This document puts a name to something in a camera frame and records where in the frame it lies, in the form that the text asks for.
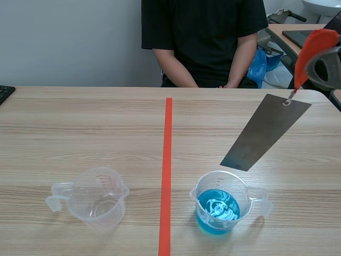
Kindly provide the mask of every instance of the plastic measuring cup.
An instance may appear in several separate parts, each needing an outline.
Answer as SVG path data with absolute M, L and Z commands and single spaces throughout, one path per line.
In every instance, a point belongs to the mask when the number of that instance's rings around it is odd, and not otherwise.
M 82 173 L 73 182 L 57 183 L 46 203 L 53 212 L 62 209 L 61 199 L 76 218 L 97 229 L 112 229 L 125 214 L 124 198 L 129 188 L 120 175 L 109 168 L 95 168 Z
M 227 192 L 237 201 L 239 217 L 235 220 L 224 220 L 212 216 L 199 202 L 199 197 L 206 191 L 219 190 Z M 268 200 L 268 191 L 265 188 L 253 188 L 233 173 L 225 171 L 210 172 L 202 176 L 197 186 L 191 190 L 190 197 L 197 202 L 196 215 L 198 223 L 204 230 L 212 234 L 225 234 L 239 221 L 246 218 L 254 202 L 261 201 L 260 215 L 267 217 L 272 210 L 272 202 Z

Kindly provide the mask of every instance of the black t-shirt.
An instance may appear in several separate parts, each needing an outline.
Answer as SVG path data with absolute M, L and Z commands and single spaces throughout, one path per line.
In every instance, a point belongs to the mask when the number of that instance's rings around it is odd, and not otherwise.
M 174 50 L 195 80 L 227 82 L 237 38 L 267 26 L 263 0 L 142 0 L 142 48 Z

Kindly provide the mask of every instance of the measuring cup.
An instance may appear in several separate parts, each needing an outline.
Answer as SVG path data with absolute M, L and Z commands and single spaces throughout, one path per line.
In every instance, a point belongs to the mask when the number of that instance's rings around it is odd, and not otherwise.
M 233 220 L 224 220 L 222 217 L 215 217 L 200 204 L 200 196 L 204 192 L 210 191 L 218 191 L 218 193 L 224 195 L 229 202 L 237 201 L 238 205 L 231 204 L 233 208 L 229 209 L 229 214 L 230 216 L 233 216 L 233 218 L 231 218 Z M 250 213 L 254 202 L 261 201 L 260 215 L 263 217 L 267 217 L 272 210 L 272 202 L 268 200 L 268 191 L 266 189 L 249 187 L 238 176 L 225 171 L 210 172 L 202 176 L 199 179 L 197 186 L 191 190 L 190 197 L 197 202 L 196 215 L 198 223 L 204 230 L 218 235 L 229 232 L 239 221 L 246 218 Z M 210 201 L 209 206 L 212 207 L 210 209 L 213 209 L 215 212 L 224 210 L 222 204 L 212 202 L 214 201 Z M 234 215 L 234 213 L 237 212 L 239 212 L 239 217 L 237 217 L 238 215 Z
M 129 188 L 117 172 L 109 168 L 95 168 L 82 173 L 73 182 L 57 183 L 46 199 L 53 212 L 62 209 L 61 199 L 76 218 L 97 229 L 112 229 L 125 213 L 124 198 Z

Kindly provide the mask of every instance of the measuring cup spout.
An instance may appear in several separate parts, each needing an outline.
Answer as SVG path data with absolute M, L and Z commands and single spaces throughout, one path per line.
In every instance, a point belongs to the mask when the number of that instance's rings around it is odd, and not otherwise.
M 260 215 L 268 217 L 273 209 L 273 204 L 269 200 L 269 191 L 265 188 L 248 187 L 246 193 L 253 202 L 261 202 Z
M 67 200 L 71 196 L 72 182 L 70 183 L 58 183 L 54 184 L 51 188 L 52 195 L 46 198 L 46 204 L 51 208 L 53 212 L 62 210 L 60 200 Z
M 193 188 L 191 191 L 190 191 L 190 197 L 196 201 L 197 200 L 197 187 Z
M 126 198 L 129 195 L 129 192 L 130 192 L 129 188 L 126 185 L 124 185 L 123 186 L 123 198 Z

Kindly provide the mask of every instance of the desk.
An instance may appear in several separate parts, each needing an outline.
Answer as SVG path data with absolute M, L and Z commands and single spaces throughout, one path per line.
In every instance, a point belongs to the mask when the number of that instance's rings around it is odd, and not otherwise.
M 293 75 L 288 87 L 289 89 L 295 88 L 295 64 L 302 49 L 286 38 L 282 32 L 289 30 L 315 30 L 324 28 L 325 26 L 325 24 L 269 24 L 269 27 L 265 29 L 272 40 L 277 43 L 289 57 L 289 60 L 287 56 L 282 57 L 282 63 Z
M 329 99 L 341 111 L 341 90 L 333 90 L 330 93 Z
M 286 38 L 282 32 L 290 30 L 315 30 L 324 28 L 325 26 L 325 24 L 270 24 L 265 31 L 296 62 L 302 49 Z
M 322 94 L 249 171 L 220 162 L 266 93 L 287 90 L 18 87 L 0 106 L 1 255 L 158 255 L 165 99 L 173 98 L 172 256 L 337 256 L 341 251 L 341 117 Z M 51 185 L 114 168 L 131 193 L 116 230 L 101 232 L 63 207 Z M 274 210 L 227 237 L 197 227 L 189 191 L 213 170 L 269 189 Z

